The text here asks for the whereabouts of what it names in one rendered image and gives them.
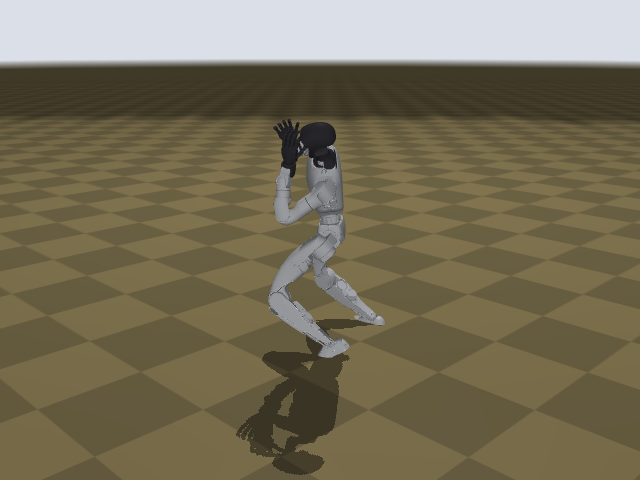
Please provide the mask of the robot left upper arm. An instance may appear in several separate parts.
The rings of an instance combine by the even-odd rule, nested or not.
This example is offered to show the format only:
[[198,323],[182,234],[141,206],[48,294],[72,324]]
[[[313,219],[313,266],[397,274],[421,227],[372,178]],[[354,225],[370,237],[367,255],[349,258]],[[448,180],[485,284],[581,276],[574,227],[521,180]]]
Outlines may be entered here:
[[280,222],[277,218],[276,220],[283,225],[293,224],[318,207],[330,203],[334,199],[336,188],[335,182],[330,178],[318,182],[309,194],[296,203],[293,209],[289,209],[290,217],[287,221]]

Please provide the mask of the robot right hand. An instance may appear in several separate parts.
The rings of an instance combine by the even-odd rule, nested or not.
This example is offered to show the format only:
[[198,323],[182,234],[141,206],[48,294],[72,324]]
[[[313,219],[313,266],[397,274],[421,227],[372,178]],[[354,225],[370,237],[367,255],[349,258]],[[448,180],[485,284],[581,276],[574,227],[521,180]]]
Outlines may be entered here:
[[[292,123],[291,123],[291,120],[290,120],[290,119],[288,119],[288,124],[289,124],[289,126],[287,126],[287,124],[286,124],[285,120],[282,120],[282,122],[283,122],[283,125],[284,125],[284,127],[285,127],[285,128],[283,128],[283,126],[281,125],[281,123],[278,123],[278,126],[279,126],[279,128],[281,129],[281,131],[279,131],[279,129],[278,129],[276,126],[274,126],[274,127],[273,127],[273,128],[274,128],[274,130],[278,133],[278,135],[279,135],[279,137],[280,137],[280,139],[281,139],[281,140],[282,140],[282,138],[283,138],[284,133],[285,133],[287,130],[290,130],[290,132],[291,132],[292,130],[294,130],[294,128],[293,128],[293,126],[292,126]],[[299,127],[299,122],[297,122],[297,123],[296,123],[296,126],[295,126],[295,132],[298,130],[298,127]],[[289,132],[289,133],[290,133],[290,132]],[[295,132],[292,134],[292,137],[293,137],[293,135],[295,134]],[[287,137],[288,137],[289,133],[287,134]],[[298,136],[298,135],[297,135],[297,136]],[[286,137],[286,141],[287,141],[287,137]],[[291,139],[292,139],[292,137],[291,137]],[[296,138],[297,138],[297,137],[296,137]],[[295,139],[295,143],[296,143],[296,141],[297,141],[297,139]],[[294,143],[294,146],[295,146],[295,143]],[[291,140],[290,140],[290,144],[291,144]],[[300,143],[299,143],[299,148],[300,148],[300,150],[302,150],[302,147],[301,147]]]

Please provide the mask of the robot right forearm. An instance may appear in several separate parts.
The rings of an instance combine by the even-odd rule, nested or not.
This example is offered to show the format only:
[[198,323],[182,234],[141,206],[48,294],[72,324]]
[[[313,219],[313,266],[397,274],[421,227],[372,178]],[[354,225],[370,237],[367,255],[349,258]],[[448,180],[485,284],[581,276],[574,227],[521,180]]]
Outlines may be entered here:
[[[304,145],[302,144],[302,142],[301,142],[301,141],[300,141],[300,145],[301,145],[301,147],[302,147],[302,148],[304,147]],[[298,153],[299,153],[299,152],[300,152],[300,148],[299,148],[299,146],[298,146],[298,148],[297,148],[297,149],[298,149]],[[306,156],[306,155],[308,155],[308,154],[309,154],[309,151],[308,151],[308,148],[306,148],[306,150],[301,154],[301,156]]]

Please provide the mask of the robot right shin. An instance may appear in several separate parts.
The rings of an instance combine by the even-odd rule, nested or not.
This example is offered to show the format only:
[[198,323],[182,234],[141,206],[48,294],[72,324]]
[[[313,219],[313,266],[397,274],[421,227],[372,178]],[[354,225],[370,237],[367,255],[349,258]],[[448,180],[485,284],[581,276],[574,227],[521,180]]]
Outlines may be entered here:
[[360,316],[365,316],[365,318],[369,318],[366,318],[367,320],[373,321],[374,317],[371,314],[375,316],[376,314],[357,296],[357,293],[344,279],[336,275],[331,268],[328,269],[334,273],[336,281],[332,287],[322,289],[343,306],[352,308],[352,310]]

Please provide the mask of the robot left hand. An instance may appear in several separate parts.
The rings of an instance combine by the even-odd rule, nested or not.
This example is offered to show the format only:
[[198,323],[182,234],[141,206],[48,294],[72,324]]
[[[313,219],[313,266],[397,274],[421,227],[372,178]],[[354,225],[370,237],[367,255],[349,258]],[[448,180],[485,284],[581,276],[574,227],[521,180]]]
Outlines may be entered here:
[[[295,175],[295,171],[296,171],[296,163],[297,162],[297,158],[301,156],[301,154],[306,150],[307,147],[303,147],[302,150],[300,150],[300,152],[298,153],[298,146],[299,143],[301,141],[300,136],[297,139],[296,143],[295,143],[295,139],[298,135],[298,133],[300,132],[300,130],[296,131],[292,130],[290,133],[290,130],[287,130],[282,138],[282,148],[281,148],[281,153],[282,153],[282,157],[283,160],[281,162],[281,167],[290,169],[290,177],[292,178]],[[292,134],[295,132],[295,134],[292,137]],[[289,133],[288,137],[287,134]],[[287,137],[287,141],[286,141],[286,137]],[[292,139],[291,139],[292,137]],[[291,140],[291,144],[290,144],[290,140]],[[295,146],[294,146],[295,143]]]

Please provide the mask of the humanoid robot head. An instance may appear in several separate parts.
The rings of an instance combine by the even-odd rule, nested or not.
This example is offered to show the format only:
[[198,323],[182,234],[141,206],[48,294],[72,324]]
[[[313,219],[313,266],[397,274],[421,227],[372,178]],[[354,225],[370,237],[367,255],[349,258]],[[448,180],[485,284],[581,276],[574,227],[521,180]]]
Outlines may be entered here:
[[309,157],[313,158],[314,166],[323,168],[318,164],[320,161],[324,162],[325,169],[333,169],[335,166],[337,168],[336,152],[327,148],[336,140],[336,133],[332,125],[325,122],[310,123],[301,128],[300,139],[302,144],[308,148]]

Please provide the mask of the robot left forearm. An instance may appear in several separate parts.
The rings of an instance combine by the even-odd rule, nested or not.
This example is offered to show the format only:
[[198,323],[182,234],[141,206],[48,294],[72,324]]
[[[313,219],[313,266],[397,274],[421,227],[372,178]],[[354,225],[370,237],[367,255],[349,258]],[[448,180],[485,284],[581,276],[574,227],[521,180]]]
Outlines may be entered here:
[[[293,177],[292,177],[293,178]],[[291,204],[290,187],[292,185],[290,169],[281,167],[280,174],[276,178],[276,197],[274,198],[274,211],[278,221],[285,222],[290,217],[289,205]]]

